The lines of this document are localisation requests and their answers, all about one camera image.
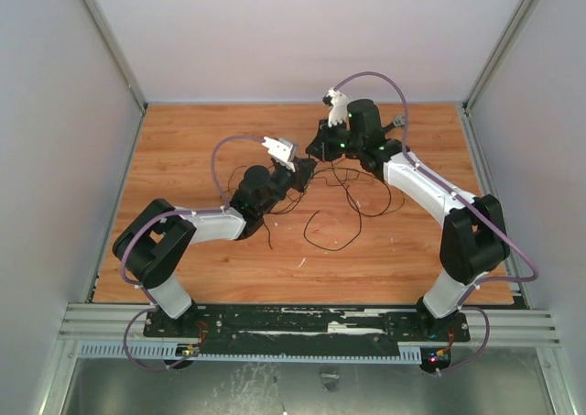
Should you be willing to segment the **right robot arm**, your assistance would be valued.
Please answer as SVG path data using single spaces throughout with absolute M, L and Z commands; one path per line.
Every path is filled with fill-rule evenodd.
M 418 334 L 436 340 L 448 330 L 478 282 L 510 255 L 509 245 L 500 236 L 505 232 L 501 204 L 493 195 L 477 197 L 451 184 L 404 142 L 387 137 L 372 100 L 326 96 L 323 102 L 329 113 L 320 120 L 307 154 L 321 161 L 358 160 L 365 171 L 408 195 L 442 229 L 442 271 L 418 300 L 415 318 Z

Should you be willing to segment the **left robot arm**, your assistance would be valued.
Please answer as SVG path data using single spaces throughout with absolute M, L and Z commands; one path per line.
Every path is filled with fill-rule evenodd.
M 115 239 L 112 252 L 122 279 L 139 287 L 153 304 L 146 312 L 144 336 L 190 337 L 207 328 L 175 274 L 180 260 L 189 246 L 245 240 L 264 227 L 265 216 L 289 191 L 305 192 L 317 161 L 294 158 L 293 165 L 248 168 L 230 201 L 218 208 L 189 210 L 155 199 Z

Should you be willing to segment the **black adjustable wrench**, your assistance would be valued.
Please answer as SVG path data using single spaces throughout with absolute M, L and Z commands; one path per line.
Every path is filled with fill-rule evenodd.
M 407 119 L 405 115 L 395 115 L 392 126 L 393 127 L 404 127 L 407 123 Z

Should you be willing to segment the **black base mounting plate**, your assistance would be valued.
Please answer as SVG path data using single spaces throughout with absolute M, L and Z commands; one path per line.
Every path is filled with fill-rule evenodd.
M 471 339 L 463 313 L 438 322 L 413 307 L 197 305 L 206 354 L 394 355 L 401 343 L 444 346 Z

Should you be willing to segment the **aluminium front rail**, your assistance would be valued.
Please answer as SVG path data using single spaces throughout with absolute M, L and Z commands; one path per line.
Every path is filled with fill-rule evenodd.
M 176 321 L 151 313 L 144 304 L 71 304 L 63 339 L 235 340 L 242 334 L 383 336 L 398 344 L 440 345 L 448 341 L 491 346 L 555 347 L 560 339 L 549 312 L 523 309 L 461 311 L 443 329 L 426 335 L 413 308 L 383 306 L 200 305 Z

